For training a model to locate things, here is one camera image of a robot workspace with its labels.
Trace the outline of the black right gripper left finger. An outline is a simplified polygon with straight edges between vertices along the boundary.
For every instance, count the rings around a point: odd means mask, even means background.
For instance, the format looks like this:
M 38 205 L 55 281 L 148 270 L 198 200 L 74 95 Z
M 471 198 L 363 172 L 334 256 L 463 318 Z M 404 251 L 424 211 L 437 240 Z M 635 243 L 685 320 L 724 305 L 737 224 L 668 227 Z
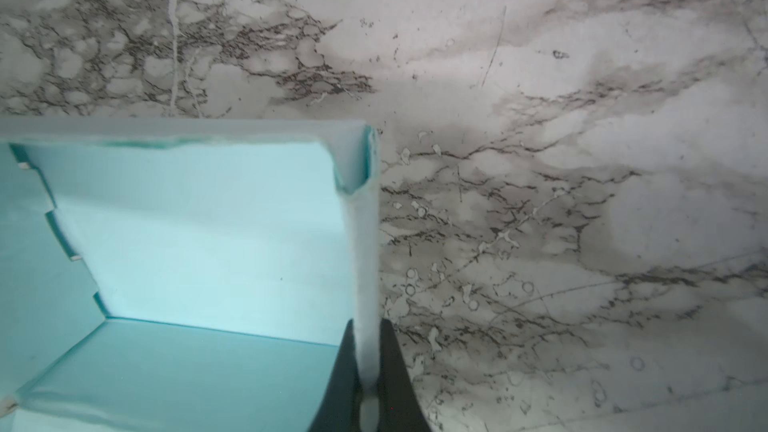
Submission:
M 358 432 L 360 384 L 355 357 L 353 321 L 350 320 L 331 371 L 324 396 L 309 432 Z

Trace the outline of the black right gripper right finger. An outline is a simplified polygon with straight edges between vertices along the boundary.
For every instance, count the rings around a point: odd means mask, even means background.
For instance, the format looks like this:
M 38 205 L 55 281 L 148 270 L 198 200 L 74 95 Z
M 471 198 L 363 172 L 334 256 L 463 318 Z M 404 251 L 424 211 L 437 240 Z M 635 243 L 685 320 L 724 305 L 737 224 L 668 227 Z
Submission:
M 418 403 L 394 326 L 381 321 L 380 375 L 378 379 L 380 432 L 430 432 Z

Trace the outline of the light blue paper box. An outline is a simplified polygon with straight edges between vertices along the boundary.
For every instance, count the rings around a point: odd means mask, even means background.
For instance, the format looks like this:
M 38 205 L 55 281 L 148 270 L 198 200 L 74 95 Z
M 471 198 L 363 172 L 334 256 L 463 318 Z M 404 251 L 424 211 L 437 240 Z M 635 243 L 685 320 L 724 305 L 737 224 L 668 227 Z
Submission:
M 376 131 L 1 122 L 1 427 L 308 431 L 353 321 L 379 424 Z

